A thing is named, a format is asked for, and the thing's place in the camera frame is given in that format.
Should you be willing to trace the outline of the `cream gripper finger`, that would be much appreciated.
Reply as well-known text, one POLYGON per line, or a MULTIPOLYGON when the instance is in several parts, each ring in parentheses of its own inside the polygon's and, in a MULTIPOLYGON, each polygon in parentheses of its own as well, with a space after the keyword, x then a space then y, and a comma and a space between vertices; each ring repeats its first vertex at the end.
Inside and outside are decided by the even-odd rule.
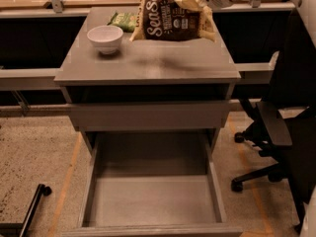
POLYGON ((206 6, 204 0, 175 0, 175 2, 182 9, 187 9, 194 12, 199 12, 206 6))

